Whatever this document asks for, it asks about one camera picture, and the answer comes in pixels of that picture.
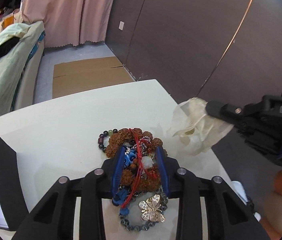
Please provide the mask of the red cord white stone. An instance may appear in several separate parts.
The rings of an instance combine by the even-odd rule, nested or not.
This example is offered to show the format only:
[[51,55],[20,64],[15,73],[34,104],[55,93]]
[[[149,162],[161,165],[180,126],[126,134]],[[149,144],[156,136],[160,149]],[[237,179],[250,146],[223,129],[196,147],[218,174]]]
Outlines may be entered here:
[[120,186],[129,193],[120,204],[123,210],[128,208],[135,194],[153,192],[159,188],[161,178],[155,164],[155,148],[161,146],[162,141],[140,128],[122,128],[110,140],[125,148],[125,166]]

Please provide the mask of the black jewelry box white interior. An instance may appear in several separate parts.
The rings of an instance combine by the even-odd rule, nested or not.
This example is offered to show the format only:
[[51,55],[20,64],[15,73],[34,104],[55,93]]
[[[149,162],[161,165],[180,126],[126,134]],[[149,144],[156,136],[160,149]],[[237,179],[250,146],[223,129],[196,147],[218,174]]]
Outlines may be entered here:
[[16,152],[0,137],[0,229],[16,231],[27,215]]

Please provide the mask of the cream organza drawstring pouch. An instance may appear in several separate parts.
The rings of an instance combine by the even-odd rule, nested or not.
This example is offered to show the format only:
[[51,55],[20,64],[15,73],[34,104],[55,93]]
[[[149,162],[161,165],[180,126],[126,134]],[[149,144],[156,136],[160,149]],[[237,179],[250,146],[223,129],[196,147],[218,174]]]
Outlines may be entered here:
[[193,156],[207,152],[233,129],[232,124],[209,116],[206,106],[205,100],[191,98],[175,108],[169,134],[178,152]]

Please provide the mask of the white wall socket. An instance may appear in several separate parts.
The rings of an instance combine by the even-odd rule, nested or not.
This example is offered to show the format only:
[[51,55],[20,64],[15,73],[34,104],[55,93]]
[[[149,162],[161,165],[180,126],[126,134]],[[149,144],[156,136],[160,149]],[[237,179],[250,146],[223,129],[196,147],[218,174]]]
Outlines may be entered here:
[[119,28],[119,30],[123,31],[123,29],[124,29],[124,22],[120,21],[118,28]]

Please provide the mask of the pink curtain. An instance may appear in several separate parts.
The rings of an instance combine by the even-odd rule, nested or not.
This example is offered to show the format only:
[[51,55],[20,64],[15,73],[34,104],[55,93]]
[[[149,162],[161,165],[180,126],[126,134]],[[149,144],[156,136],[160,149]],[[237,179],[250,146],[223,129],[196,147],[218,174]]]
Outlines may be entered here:
[[47,48],[103,42],[113,0],[24,0],[22,17],[42,21]]

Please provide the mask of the white bed frame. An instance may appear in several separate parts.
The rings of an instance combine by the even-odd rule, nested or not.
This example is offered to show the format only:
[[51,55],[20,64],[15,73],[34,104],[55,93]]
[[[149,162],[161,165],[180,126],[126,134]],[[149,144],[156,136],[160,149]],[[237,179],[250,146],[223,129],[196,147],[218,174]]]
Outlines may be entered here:
[[33,104],[35,85],[42,55],[44,53],[45,31],[41,33],[37,42],[35,42],[26,64],[21,73],[18,85],[15,90],[11,105],[11,111],[18,110]]

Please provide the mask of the green bed blanket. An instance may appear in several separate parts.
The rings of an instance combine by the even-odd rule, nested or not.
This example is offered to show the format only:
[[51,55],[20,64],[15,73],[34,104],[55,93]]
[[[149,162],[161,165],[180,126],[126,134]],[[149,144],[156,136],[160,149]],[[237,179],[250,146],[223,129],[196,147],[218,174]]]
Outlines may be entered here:
[[17,44],[0,46],[0,116],[11,112],[15,90],[28,55],[45,31],[41,21],[28,25],[28,33]]

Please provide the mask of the pale green duvet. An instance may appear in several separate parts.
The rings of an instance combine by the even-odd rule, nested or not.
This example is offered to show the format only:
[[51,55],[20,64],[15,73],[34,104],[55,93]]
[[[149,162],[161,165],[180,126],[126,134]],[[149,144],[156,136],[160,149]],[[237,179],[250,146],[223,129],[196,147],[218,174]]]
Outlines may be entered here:
[[8,26],[0,33],[0,46],[6,44],[17,44],[29,31],[30,25],[16,23]]

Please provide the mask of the flattened cardboard sheet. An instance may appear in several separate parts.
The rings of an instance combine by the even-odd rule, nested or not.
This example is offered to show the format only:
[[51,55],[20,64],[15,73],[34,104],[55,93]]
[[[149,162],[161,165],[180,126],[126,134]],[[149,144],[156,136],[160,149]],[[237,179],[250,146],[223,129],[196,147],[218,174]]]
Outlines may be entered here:
[[54,66],[52,98],[133,81],[115,56],[60,63]]

